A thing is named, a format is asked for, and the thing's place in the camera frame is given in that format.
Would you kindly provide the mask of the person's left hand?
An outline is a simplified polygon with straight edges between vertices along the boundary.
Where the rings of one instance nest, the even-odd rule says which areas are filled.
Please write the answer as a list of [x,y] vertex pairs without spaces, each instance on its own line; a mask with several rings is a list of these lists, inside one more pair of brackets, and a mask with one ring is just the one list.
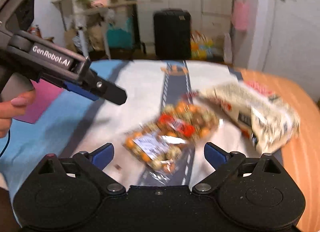
[[11,101],[0,103],[0,131],[1,138],[6,137],[12,124],[12,119],[22,116],[27,106],[31,105],[36,97],[35,89],[18,95]]

